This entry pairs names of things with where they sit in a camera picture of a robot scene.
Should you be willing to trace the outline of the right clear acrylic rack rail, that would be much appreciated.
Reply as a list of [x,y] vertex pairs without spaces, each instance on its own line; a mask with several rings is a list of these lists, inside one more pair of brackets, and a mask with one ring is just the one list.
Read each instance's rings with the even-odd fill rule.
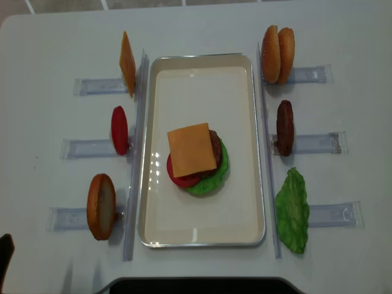
[[281,252],[281,242],[277,234],[277,219],[276,219],[276,210],[275,210],[275,203],[274,203],[275,190],[274,190],[273,162],[271,158],[270,134],[268,128],[268,109],[266,105],[265,87],[263,82],[261,49],[262,46],[260,42],[258,42],[257,44],[258,85],[259,85],[259,93],[260,93],[260,107],[262,113],[263,145],[265,149],[265,161],[266,161],[268,190],[269,190],[268,192],[269,208],[271,214],[274,256],[276,259],[279,259],[282,257],[282,252]]

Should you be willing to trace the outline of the upright orange cheese slice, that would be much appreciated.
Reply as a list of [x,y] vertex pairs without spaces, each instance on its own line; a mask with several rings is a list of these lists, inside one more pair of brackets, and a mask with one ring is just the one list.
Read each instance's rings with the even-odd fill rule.
[[128,93],[131,97],[133,97],[135,92],[135,80],[137,70],[129,38],[127,36],[127,32],[125,31],[122,35],[119,66],[121,68],[122,77],[127,86]]

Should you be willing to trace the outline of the white rectangular metal tray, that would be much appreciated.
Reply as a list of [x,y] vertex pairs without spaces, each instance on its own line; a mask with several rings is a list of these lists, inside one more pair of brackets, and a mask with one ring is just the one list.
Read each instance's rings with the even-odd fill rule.
[[[177,187],[166,163],[169,131],[208,123],[228,151],[213,191]],[[138,235],[150,248],[253,246],[265,235],[254,73],[242,53],[155,60],[140,164]]]

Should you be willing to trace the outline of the clear holder under lettuce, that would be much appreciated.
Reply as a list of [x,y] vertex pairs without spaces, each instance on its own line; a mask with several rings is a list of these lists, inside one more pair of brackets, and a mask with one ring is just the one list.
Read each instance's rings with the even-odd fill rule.
[[362,227],[361,202],[334,205],[311,205],[309,228]]

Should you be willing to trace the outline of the clear holder under left bun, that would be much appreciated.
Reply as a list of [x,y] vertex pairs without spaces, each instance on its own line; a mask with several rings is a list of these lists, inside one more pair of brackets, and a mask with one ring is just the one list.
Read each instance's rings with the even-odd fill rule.
[[48,232],[89,230],[86,208],[50,208]]

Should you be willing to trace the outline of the clear holder under patty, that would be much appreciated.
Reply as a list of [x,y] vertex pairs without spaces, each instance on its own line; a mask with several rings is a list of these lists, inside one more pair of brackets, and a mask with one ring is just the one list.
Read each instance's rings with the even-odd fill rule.
[[297,135],[290,154],[346,154],[345,132]]

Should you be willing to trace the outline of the upright bun half left rack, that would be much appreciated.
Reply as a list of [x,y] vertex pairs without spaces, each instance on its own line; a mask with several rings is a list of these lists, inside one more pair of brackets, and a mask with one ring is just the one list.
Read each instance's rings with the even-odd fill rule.
[[116,192],[105,173],[97,174],[90,183],[86,215],[93,237],[98,241],[109,239],[115,222]]

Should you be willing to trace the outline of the red tomato slice on tray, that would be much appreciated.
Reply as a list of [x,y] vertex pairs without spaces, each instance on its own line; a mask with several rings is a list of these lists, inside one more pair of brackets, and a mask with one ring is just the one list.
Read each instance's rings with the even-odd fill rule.
[[171,154],[168,155],[167,159],[167,172],[170,179],[180,188],[188,188],[198,184],[202,178],[195,175],[187,175],[182,177],[174,177]]

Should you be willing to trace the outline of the clear acrylic rack rail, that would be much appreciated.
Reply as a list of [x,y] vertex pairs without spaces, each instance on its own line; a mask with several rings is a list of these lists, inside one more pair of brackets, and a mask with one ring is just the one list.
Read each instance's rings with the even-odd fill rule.
[[136,93],[137,118],[134,130],[132,148],[132,169],[130,175],[129,197],[127,201],[126,226],[124,231],[124,247],[122,260],[129,262],[133,259],[134,239],[136,232],[137,203],[140,190],[141,161],[143,156],[143,136],[145,132],[146,92],[148,84],[149,58],[145,49],[142,51],[141,64],[137,75]]
[[270,134],[268,128],[268,109],[266,105],[265,87],[263,82],[261,49],[262,46],[260,42],[258,42],[257,44],[258,85],[259,85],[259,93],[260,93],[260,107],[262,113],[263,145],[265,149],[265,161],[266,161],[268,190],[269,190],[268,192],[269,208],[271,214],[274,256],[276,259],[279,259],[282,257],[282,252],[281,252],[281,242],[277,234],[277,219],[276,219],[276,210],[275,210],[275,203],[274,203],[275,190],[274,190],[273,162],[271,158]]

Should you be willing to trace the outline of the upright green lettuce leaf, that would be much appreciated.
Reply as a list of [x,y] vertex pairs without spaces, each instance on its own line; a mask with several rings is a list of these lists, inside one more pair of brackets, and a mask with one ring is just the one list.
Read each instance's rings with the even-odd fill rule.
[[308,240],[310,206],[304,177],[293,167],[275,198],[277,233],[292,252],[303,254]]

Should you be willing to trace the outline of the orange cheese slice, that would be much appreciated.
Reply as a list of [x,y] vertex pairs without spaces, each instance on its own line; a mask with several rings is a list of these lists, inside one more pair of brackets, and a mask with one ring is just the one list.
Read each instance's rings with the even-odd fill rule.
[[125,31],[122,35],[119,66],[121,68],[122,77],[127,86],[128,93],[131,97],[133,97],[135,92],[135,80],[137,70],[129,38],[127,36],[127,32]]
[[169,131],[167,136],[174,177],[217,168],[207,122]]

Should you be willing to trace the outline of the sesame top bun upright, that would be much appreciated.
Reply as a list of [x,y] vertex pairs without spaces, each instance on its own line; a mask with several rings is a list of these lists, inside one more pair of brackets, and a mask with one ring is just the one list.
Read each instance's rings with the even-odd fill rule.
[[271,25],[265,32],[261,50],[261,69],[268,83],[277,82],[281,70],[281,55],[276,25]]

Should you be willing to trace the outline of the left clear acrylic rack rail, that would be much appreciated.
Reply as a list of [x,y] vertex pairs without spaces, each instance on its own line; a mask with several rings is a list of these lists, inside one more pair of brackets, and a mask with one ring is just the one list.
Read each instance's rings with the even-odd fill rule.
[[149,58],[145,49],[142,51],[141,64],[137,75],[136,93],[137,118],[134,130],[132,148],[132,169],[130,175],[129,197],[127,201],[126,226],[124,231],[124,247],[122,260],[129,262],[133,259],[134,239],[136,232],[137,203],[140,190],[141,161],[143,156],[143,136],[145,132],[146,92],[148,84]]

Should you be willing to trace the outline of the clear holder under buns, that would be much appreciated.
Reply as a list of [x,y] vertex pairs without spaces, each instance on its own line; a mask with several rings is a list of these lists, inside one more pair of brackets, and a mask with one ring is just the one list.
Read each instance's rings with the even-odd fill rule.
[[314,67],[293,67],[285,84],[332,83],[331,64]]

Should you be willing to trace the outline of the upright red tomato slice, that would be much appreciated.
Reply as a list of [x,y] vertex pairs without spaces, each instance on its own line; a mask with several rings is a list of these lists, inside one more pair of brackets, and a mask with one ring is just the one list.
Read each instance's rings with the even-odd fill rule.
[[123,156],[129,149],[128,127],[122,106],[114,108],[111,117],[111,136],[116,152]]

